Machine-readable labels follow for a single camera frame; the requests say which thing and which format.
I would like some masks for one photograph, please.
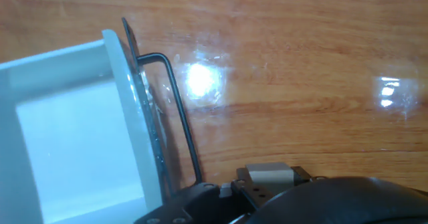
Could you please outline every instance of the white plastic container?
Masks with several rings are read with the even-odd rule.
[[[0,64],[0,223],[133,223],[162,205],[129,49],[102,34]]]

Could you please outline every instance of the bent wire handle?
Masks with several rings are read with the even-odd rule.
[[[183,102],[181,101],[181,96],[179,92],[179,87],[177,86],[177,81],[174,77],[173,67],[171,66],[170,61],[163,53],[149,53],[142,56],[137,57],[137,62],[139,66],[143,66],[146,64],[151,64],[155,62],[162,62],[167,69],[169,82],[171,84],[171,89],[173,90],[175,102],[177,103],[177,109],[179,110],[179,116],[181,119],[181,124],[183,125],[183,130],[187,140],[187,146],[189,147],[190,157],[193,163],[193,170],[195,171],[196,181],[195,184],[202,183],[202,171],[199,166],[199,159],[196,152],[195,144],[193,143],[193,137],[191,133],[191,129],[189,126],[189,122],[187,120],[185,108],[183,106]]]
[[[140,56],[138,51],[138,46],[135,40],[135,35],[132,28],[129,26],[128,22],[124,17],[122,18],[122,22],[125,28],[126,36],[128,38],[129,48],[131,50],[132,57],[134,58],[134,62],[137,65],[135,66],[135,68],[138,69],[139,65],[145,65],[145,64],[150,64],[154,62],[162,62],[167,68],[167,73],[168,73],[169,81],[171,83],[171,88],[173,89],[175,102],[177,103],[177,108],[179,109],[181,124],[183,125],[183,130],[185,132],[187,146],[189,147],[189,152],[193,163],[193,170],[195,171],[196,181],[194,185],[202,183],[203,178],[202,178],[201,167],[199,166],[198,155],[195,149],[195,144],[193,143],[189,122],[187,121],[186,112],[183,106],[183,102],[181,101],[179,87],[177,86],[177,81],[175,81],[174,72],[173,72],[173,68],[171,67],[171,63],[168,60],[168,58],[162,53],[150,53],[150,54]],[[163,156],[159,146],[157,146],[157,149],[158,151],[160,151],[160,154]]]

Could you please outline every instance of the metal bracket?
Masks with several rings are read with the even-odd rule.
[[[124,17],[122,18],[122,22],[125,28],[126,36],[128,38],[128,43],[132,54],[132,61],[136,63],[135,67],[137,71],[139,66],[144,66],[155,62],[162,62],[165,65],[165,68],[167,69],[169,82],[171,83],[171,89],[174,94],[175,102],[177,103],[181,124],[183,125],[183,130],[187,140],[187,146],[189,147],[189,152],[193,163],[193,170],[195,172],[195,178],[196,178],[196,181],[193,185],[198,185],[199,183],[203,182],[203,175],[202,175],[201,167],[199,165],[199,158],[197,155],[195,144],[193,142],[189,121],[187,120],[183,101],[181,100],[179,87],[177,86],[177,81],[175,80],[173,67],[171,66],[171,63],[168,60],[168,57],[163,53],[149,53],[149,54],[140,55],[132,28],[129,26],[128,22],[125,20]],[[148,86],[144,86],[144,81],[141,80],[140,83],[143,85],[144,89],[148,88]],[[150,123],[154,123],[153,116],[152,116],[152,113],[150,112],[150,107],[148,106],[147,101],[146,101],[146,105],[147,106],[142,106],[144,115],[148,120],[146,121]],[[159,146],[160,144],[158,142],[158,134],[156,132],[156,128],[149,128],[149,131],[151,133],[150,139],[152,141],[152,145],[154,145],[153,148],[157,153],[156,159],[158,160],[159,169],[164,170],[164,172],[161,173],[161,175],[163,175],[164,178],[167,180],[167,185],[170,187],[169,189],[171,190],[171,182],[169,180],[169,174],[167,172],[167,168],[165,167],[165,160],[163,158],[162,148]]]

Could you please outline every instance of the wood grain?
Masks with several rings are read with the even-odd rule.
[[[121,17],[140,53],[174,60],[207,181],[282,161],[428,191],[428,0],[0,0],[0,62],[124,38]],[[213,81],[195,96],[197,64]],[[167,78],[146,71],[188,183]],[[382,77],[400,83],[387,107]]]

